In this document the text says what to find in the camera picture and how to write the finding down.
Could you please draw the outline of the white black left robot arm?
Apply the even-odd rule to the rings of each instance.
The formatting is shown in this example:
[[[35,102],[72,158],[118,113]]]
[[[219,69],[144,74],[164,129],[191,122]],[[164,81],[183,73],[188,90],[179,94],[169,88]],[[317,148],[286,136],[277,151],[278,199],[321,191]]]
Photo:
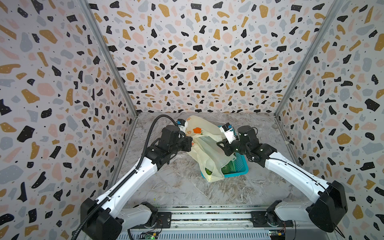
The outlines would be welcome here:
[[[86,199],[81,205],[80,229],[92,240],[115,240],[121,232],[141,226],[152,229],[158,225],[158,209],[143,202],[121,216],[125,204],[134,193],[178,152],[190,152],[192,137],[185,134],[186,122],[168,125],[160,138],[144,151],[129,173],[96,200]]]

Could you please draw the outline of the cream plastic bag orange print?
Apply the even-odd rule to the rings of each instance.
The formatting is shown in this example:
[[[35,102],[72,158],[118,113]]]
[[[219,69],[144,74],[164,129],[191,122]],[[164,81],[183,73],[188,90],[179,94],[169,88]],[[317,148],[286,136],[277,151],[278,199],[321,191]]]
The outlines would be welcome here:
[[[188,153],[198,164],[207,182],[213,183],[225,178],[222,168],[236,159],[234,154],[226,156],[217,143],[225,140],[225,135],[217,125],[200,118],[187,118],[186,134],[192,137],[192,148]]]

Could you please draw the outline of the bright green custard apple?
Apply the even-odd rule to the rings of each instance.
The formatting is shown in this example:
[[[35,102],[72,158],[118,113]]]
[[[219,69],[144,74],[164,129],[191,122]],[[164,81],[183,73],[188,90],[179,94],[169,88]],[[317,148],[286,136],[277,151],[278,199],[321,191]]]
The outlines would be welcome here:
[[[212,171],[210,171],[210,170],[207,169],[207,168],[205,168],[205,171],[206,171],[207,175],[209,175],[209,176],[212,174]]]

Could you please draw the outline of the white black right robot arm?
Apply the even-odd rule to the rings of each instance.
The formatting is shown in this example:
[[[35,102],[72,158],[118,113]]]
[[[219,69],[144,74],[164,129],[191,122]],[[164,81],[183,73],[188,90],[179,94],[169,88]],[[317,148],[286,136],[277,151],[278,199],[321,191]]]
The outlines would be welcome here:
[[[271,145],[261,144],[255,130],[250,126],[241,126],[234,132],[232,125],[227,123],[220,127],[226,138],[217,145],[227,156],[238,153],[276,173],[308,198],[306,202],[275,201],[267,208],[263,221],[270,226],[286,221],[311,222],[327,233],[338,232],[338,224],[348,211],[344,186],[337,181],[330,183],[316,177]]]

